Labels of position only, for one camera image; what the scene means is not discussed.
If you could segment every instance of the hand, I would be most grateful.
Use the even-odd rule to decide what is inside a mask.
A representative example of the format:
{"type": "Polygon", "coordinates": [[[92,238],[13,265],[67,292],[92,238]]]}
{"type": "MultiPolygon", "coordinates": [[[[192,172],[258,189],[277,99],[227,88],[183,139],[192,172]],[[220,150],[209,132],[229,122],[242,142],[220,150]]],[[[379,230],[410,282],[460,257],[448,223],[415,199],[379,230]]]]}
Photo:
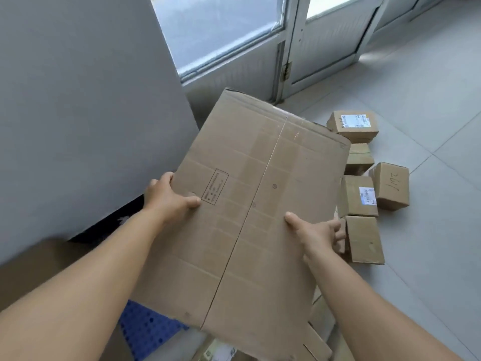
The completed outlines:
{"type": "Polygon", "coordinates": [[[197,196],[182,196],[176,194],[170,187],[174,177],[173,172],[166,172],[160,180],[151,180],[144,193],[143,210],[153,212],[162,224],[169,224],[182,219],[189,208],[201,204],[197,196]]]}
{"type": "Polygon", "coordinates": [[[311,224],[289,212],[284,218],[304,246],[304,261],[308,264],[318,259],[319,255],[334,252],[333,245],[346,238],[346,232],[341,230],[340,221],[337,219],[311,224]]]}

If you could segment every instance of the blue plastic crate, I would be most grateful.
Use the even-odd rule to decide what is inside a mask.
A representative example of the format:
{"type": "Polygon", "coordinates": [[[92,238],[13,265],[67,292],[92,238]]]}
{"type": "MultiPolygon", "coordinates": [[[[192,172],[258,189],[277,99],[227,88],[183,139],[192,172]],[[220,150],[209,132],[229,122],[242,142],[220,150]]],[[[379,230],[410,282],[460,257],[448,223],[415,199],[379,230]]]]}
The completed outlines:
{"type": "Polygon", "coordinates": [[[131,300],[120,316],[119,323],[135,361],[142,361],[178,331],[188,329],[181,322],[131,300]]]}

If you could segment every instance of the window pane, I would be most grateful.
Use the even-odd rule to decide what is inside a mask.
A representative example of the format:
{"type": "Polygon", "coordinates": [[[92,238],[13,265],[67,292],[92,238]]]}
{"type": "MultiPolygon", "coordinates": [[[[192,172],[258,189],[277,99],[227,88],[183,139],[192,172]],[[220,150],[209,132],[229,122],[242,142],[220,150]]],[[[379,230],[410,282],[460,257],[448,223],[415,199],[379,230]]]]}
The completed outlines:
{"type": "Polygon", "coordinates": [[[151,0],[179,74],[280,28],[284,0],[151,0]]]}
{"type": "Polygon", "coordinates": [[[311,0],[309,3],[309,10],[307,11],[307,18],[310,19],[348,1],[351,0],[311,0]]]}

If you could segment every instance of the white wall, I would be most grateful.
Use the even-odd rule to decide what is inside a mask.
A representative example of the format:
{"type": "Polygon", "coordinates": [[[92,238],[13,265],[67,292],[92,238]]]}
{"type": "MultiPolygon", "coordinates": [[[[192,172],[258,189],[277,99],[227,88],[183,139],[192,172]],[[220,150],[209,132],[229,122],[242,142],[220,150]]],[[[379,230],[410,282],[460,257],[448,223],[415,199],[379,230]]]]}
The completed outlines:
{"type": "Polygon", "coordinates": [[[149,0],[0,0],[0,263],[134,199],[196,133],[149,0]]]}

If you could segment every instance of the forearm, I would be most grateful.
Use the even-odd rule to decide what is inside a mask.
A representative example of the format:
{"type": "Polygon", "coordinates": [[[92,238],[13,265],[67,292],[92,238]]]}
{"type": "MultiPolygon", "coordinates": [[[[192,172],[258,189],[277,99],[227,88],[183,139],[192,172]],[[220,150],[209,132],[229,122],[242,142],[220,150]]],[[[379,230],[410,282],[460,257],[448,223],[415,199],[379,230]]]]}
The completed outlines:
{"type": "Polygon", "coordinates": [[[318,254],[309,266],[357,361],[460,360],[333,252],[318,254]]]}
{"type": "Polygon", "coordinates": [[[161,218],[142,210],[99,247],[3,311],[0,358],[98,359],[161,226],[161,218]]]}

